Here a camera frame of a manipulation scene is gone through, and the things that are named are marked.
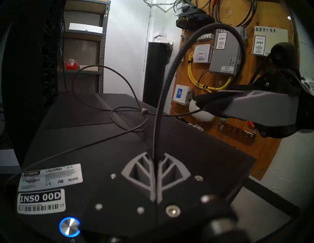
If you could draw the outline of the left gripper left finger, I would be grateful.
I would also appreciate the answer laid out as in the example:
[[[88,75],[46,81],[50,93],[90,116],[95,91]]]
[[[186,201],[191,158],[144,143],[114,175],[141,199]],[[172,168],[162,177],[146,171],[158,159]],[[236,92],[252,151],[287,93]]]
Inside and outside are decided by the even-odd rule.
[[[130,160],[122,170],[122,176],[134,184],[151,202],[156,200],[154,164],[147,152]]]

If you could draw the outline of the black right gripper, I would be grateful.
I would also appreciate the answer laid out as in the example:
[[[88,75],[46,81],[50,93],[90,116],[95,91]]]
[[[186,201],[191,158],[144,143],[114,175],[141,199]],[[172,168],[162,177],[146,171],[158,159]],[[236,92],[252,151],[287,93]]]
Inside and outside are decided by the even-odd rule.
[[[298,70],[271,69],[255,81],[256,76],[251,85],[260,90],[198,95],[192,105],[215,116],[252,121],[263,138],[313,132],[314,98]]]

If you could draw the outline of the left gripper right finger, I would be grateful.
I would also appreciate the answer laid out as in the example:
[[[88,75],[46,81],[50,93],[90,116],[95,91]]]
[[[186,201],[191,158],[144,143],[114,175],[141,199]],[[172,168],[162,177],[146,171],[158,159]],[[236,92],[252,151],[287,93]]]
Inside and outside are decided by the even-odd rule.
[[[187,180],[191,176],[186,166],[175,157],[164,153],[157,170],[157,204],[163,201],[163,192]]]

